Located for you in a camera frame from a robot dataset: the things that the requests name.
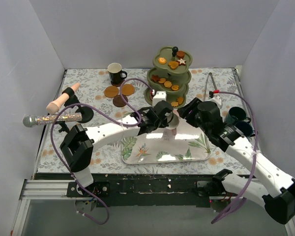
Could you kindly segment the dark wooden coaster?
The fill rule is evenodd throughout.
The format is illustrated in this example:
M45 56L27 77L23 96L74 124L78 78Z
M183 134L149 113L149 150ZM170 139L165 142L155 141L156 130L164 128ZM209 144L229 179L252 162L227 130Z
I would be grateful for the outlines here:
M117 95L116 97L113 98L113 105L116 107L124 107L127 101L128 101L127 96Z
M120 87L121 84L122 84L123 82L124 82L124 80L122 80L122 81L120 81L120 82L117 82L117 83L111 81L111 85L112 85L112 86L115 86L115 87Z

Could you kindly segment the dark chocolate round cookie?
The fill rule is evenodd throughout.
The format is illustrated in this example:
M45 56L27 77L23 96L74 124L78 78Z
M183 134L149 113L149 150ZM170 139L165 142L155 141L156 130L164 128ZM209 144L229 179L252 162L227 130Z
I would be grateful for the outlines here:
M176 57L178 59L184 59L185 57L185 52L184 51L177 51Z

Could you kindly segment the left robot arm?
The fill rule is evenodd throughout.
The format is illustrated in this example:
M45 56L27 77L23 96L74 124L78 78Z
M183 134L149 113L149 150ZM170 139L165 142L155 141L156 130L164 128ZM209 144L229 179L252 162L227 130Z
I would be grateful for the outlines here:
M73 126L61 143L60 150L78 184L78 191L85 197L94 193L94 179L89 169L94 148L168 127L167 117L172 114L170 103L160 101L116 122L89 128L80 124Z

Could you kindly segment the metal serving tongs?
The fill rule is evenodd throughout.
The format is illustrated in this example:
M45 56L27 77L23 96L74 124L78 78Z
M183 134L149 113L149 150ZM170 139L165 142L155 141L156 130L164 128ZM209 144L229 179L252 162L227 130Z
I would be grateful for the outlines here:
M213 74L211 72L208 73L206 83L205 83L205 91L203 96L203 101L209 100L209 92L217 90L217 86L213 77Z

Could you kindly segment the brown heart cookie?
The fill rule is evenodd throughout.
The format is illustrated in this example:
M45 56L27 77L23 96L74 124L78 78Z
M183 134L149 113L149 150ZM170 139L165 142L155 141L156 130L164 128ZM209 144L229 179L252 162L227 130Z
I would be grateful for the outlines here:
M175 69L178 68L179 63L178 63L177 61L170 61L170 62L168 63L168 66L169 66L172 70L175 70Z

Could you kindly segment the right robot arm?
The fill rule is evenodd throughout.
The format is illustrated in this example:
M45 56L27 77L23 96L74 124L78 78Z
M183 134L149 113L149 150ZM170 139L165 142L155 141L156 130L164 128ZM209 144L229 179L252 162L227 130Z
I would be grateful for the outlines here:
M232 192L237 196L212 223L238 210L246 200L264 207L273 220L283 225L295 216L295 178L271 163L234 125L223 122L216 103L195 98L177 112L188 124L200 128L212 144L250 170L248 180L225 171L213 182L217 195Z

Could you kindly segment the brown star cookie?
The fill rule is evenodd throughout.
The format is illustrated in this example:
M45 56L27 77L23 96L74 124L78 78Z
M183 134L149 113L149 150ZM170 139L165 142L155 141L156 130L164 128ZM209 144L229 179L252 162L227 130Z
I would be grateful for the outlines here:
M160 78L157 75L152 75L151 80L156 83L156 82L158 82L160 80Z

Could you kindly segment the pink mug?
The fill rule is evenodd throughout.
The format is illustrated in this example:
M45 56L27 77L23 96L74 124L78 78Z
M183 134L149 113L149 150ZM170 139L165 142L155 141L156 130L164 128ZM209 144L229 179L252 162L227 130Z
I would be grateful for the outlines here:
M166 128L169 130L176 129L179 125L179 117L175 114L172 113L167 117L167 126Z

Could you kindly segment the orange flower cookie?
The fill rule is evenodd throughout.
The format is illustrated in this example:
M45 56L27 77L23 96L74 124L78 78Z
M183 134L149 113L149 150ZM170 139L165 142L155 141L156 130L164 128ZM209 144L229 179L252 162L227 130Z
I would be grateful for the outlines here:
M178 105L179 105L179 103L177 101L171 102L171 106L172 107L177 107Z

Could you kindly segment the orange round cookie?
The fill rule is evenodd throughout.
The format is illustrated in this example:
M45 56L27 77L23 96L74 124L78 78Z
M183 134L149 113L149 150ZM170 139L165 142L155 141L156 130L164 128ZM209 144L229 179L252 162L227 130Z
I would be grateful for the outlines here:
M172 86L172 82L171 81L165 81L164 82L164 87L170 88L171 86Z

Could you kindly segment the light wooden coaster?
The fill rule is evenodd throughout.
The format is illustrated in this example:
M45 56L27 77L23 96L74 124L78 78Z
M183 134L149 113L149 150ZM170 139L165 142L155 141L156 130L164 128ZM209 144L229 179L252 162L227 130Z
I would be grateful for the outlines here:
M105 88L104 95L108 98L114 98L119 94L119 88L115 86L109 86Z
M125 84L122 86L121 94L125 96L130 96L135 92L135 88L131 84Z

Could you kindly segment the leaf-patterned white tray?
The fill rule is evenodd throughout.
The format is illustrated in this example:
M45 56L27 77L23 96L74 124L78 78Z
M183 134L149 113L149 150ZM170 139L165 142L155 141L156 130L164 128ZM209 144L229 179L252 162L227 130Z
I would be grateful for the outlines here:
M121 141L121 156L127 164L204 161L211 150L202 130L179 117L176 129L158 128L151 133Z

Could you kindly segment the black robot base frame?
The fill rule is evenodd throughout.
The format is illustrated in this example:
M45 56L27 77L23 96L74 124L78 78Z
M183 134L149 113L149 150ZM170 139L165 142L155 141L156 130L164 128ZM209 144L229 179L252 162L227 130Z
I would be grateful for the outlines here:
M209 207L210 197L221 197L213 180L220 175L93 174L85 190L71 181L67 197L91 199L95 194L109 207L196 206Z

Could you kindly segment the white-iced star cookie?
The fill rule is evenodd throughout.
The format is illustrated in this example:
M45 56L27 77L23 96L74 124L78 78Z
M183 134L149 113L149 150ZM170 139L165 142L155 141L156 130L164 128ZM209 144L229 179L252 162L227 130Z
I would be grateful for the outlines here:
M178 59L177 60L177 63L178 63L179 66L185 66L186 65L186 60L184 60L184 59Z

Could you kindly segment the cream mug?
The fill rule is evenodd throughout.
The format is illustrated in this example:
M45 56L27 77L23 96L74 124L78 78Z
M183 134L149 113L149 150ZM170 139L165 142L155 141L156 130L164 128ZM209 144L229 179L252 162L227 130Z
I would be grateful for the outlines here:
M127 78L127 72L123 71L121 64L111 63L107 68L110 76L110 81L115 83L125 80Z

